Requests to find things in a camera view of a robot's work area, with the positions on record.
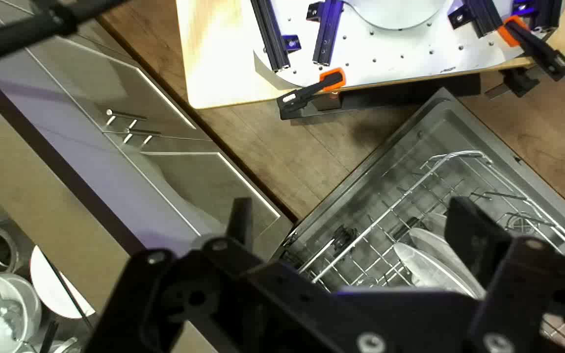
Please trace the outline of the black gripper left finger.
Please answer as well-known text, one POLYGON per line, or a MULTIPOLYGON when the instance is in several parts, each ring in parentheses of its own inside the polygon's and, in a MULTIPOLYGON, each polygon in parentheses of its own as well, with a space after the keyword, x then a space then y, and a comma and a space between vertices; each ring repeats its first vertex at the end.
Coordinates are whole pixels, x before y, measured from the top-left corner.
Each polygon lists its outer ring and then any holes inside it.
POLYGON ((236 198, 222 235, 183 257, 134 255, 85 353, 171 353, 187 323, 218 351, 334 353, 328 333, 300 315, 304 280, 259 260, 251 233, 253 202, 236 198))

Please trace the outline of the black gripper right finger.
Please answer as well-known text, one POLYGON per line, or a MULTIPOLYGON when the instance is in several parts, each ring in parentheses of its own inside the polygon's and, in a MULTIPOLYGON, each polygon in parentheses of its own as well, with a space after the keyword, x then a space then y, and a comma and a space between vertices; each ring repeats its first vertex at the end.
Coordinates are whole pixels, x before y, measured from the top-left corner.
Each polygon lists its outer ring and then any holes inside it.
POLYGON ((565 255, 512 235, 473 200, 450 200, 446 241, 485 288, 467 329, 471 353, 565 353, 540 333, 544 315, 565 321, 565 255))

